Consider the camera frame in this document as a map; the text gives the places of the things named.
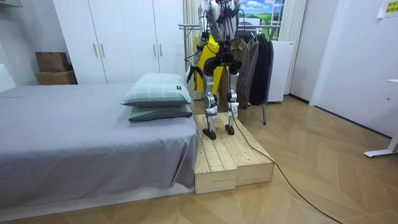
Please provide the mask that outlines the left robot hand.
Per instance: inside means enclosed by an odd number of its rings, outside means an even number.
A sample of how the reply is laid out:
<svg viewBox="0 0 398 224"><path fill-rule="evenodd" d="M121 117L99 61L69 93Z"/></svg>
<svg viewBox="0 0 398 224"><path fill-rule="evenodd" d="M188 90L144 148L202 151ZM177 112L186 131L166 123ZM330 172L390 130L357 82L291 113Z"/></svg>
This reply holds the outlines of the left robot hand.
<svg viewBox="0 0 398 224"><path fill-rule="evenodd" d="M197 67L197 66L190 65L189 69L187 71L187 78L186 78L187 83L189 83L190 79L192 78L192 76L195 72L197 72L200 75L200 77L203 78L203 71L201 70L201 68Z"/></svg>

